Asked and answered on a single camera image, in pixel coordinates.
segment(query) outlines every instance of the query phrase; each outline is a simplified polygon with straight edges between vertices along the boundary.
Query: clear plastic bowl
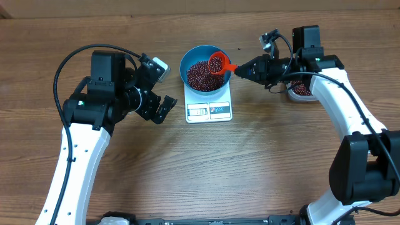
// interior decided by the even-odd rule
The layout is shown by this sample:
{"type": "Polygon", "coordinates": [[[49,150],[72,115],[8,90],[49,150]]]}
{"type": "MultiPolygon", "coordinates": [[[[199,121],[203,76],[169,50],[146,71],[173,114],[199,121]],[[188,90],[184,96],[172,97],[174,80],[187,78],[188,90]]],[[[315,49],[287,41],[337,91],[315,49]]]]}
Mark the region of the clear plastic bowl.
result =
{"type": "Polygon", "coordinates": [[[289,95],[289,99],[296,103],[312,103],[318,101],[315,96],[301,96],[296,94],[292,89],[287,92],[289,95]]]}

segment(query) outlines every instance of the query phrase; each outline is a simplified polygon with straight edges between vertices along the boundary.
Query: scoop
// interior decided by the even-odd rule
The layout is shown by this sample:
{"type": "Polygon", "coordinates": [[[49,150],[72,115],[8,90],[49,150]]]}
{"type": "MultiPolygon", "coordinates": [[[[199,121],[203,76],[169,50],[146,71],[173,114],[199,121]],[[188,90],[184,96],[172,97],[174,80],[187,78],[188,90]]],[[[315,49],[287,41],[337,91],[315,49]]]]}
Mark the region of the scoop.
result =
{"type": "Polygon", "coordinates": [[[236,68],[238,68],[238,65],[231,64],[228,56],[225,55],[221,51],[218,51],[218,52],[215,52],[214,54],[212,54],[211,57],[208,60],[208,69],[214,75],[223,75],[223,74],[225,74],[226,71],[234,72],[236,68]],[[210,61],[211,61],[212,58],[215,58],[215,57],[219,57],[219,58],[222,59],[222,69],[220,71],[218,71],[218,72],[212,72],[210,70],[210,61]]]}

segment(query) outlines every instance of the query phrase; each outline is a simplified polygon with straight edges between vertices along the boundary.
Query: white scale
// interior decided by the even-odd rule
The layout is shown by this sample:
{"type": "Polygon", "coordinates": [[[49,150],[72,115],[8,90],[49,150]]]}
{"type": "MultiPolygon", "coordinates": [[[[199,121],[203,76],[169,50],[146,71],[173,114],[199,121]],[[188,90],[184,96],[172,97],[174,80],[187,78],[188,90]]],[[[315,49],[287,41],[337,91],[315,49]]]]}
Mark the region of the white scale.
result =
{"type": "Polygon", "coordinates": [[[232,102],[229,82],[222,89],[210,96],[203,96],[185,89],[185,116],[188,123],[210,123],[231,121],[232,102]]]}

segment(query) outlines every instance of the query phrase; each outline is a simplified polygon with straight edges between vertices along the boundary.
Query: wooden surface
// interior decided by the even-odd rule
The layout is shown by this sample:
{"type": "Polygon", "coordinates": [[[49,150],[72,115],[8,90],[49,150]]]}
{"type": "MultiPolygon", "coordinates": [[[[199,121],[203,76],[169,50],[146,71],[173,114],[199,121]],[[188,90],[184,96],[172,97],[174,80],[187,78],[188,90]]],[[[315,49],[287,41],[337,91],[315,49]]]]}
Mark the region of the wooden surface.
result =
{"type": "MultiPolygon", "coordinates": [[[[270,12],[0,21],[0,223],[34,224],[61,144],[52,84],[59,63],[86,44],[157,56],[172,74],[154,92],[178,98],[162,125],[120,122],[97,171],[88,218],[125,211],[139,218],[254,218],[297,213],[328,187],[340,145],[320,104],[296,104],[233,77],[233,120],[187,124],[179,63],[213,44],[237,64],[263,53],[258,37],[318,24],[326,54],[344,63],[353,87],[390,130],[400,129],[400,11],[270,12]]],[[[281,56],[288,56],[279,42],[281,56]]],[[[64,102],[90,75],[90,55],[73,57],[59,79],[64,102]]],[[[391,197],[372,207],[395,211],[391,197]]],[[[369,213],[357,224],[399,224],[369,213]]]]}
{"type": "Polygon", "coordinates": [[[398,0],[0,0],[12,18],[397,9],[398,0]]]}

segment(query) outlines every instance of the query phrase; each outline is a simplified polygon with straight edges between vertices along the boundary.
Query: blue bowl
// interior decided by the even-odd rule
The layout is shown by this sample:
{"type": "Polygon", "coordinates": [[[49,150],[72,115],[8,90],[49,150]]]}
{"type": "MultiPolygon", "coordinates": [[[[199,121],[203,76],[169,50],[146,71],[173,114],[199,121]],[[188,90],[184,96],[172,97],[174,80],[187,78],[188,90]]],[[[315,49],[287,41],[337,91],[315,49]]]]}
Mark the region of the blue bowl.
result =
{"type": "Polygon", "coordinates": [[[222,51],[224,54],[226,54],[226,52],[224,52],[223,50],[219,49],[218,47],[204,45],[204,46],[198,46],[198,47],[192,48],[190,51],[188,51],[183,56],[182,61],[181,61],[181,65],[179,67],[179,73],[181,74],[181,78],[182,78],[183,83],[191,91],[193,91],[194,93],[200,94],[200,95],[203,95],[203,96],[216,94],[224,86],[226,86],[227,83],[229,82],[229,80],[231,79],[232,72],[231,71],[226,72],[225,73],[224,84],[222,85],[222,87],[220,87],[219,89],[214,90],[214,91],[198,91],[198,90],[195,90],[191,86],[188,85],[188,74],[187,74],[187,71],[189,70],[189,68],[192,65],[198,63],[199,61],[208,61],[208,59],[211,57],[211,55],[216,53],[216,52],[218,52],[218,51],[222,51]]]}

